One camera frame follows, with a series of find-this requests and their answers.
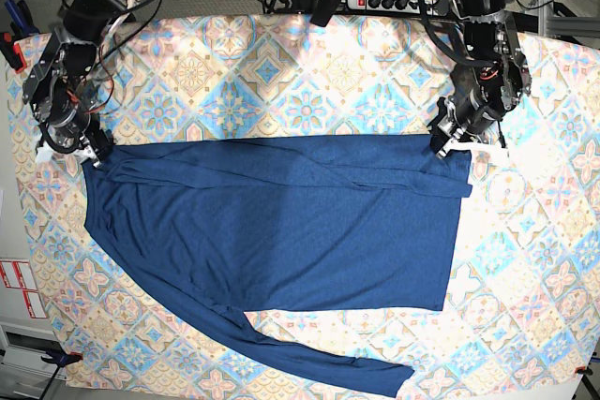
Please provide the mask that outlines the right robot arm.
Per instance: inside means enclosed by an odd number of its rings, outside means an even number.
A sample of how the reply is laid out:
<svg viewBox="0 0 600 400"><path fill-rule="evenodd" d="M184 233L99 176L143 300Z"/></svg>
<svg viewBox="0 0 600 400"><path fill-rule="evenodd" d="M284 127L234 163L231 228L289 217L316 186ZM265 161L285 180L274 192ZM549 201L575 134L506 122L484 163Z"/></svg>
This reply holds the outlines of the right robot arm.
<svg viewBox="0 0 600 400"><path fill-rule="evenodd" d="M100 113L114 89L106 60L121 47L118 28L143 0L61 0L62 21L22 87L22 101L37 122L38 163L76 156L98 166L113 148Z"/></svg>

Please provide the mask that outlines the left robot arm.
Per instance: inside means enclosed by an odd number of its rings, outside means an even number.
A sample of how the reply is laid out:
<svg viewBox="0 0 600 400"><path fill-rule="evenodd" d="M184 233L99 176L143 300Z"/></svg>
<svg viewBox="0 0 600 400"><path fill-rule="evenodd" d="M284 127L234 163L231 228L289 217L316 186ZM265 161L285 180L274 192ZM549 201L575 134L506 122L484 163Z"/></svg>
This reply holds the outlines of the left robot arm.
<svg viewBox="0 0 600 400"><path fill-rule="evenodd" d="M513 14L506 8L514 0L448 2L463 38L459 50L440 39L426 0L417 0L428 37L467 79L465 89L439 100L439 112L428 125L430 147L438 158L453 151L488 150L486 131L519 105L532 84Z"/></svg>

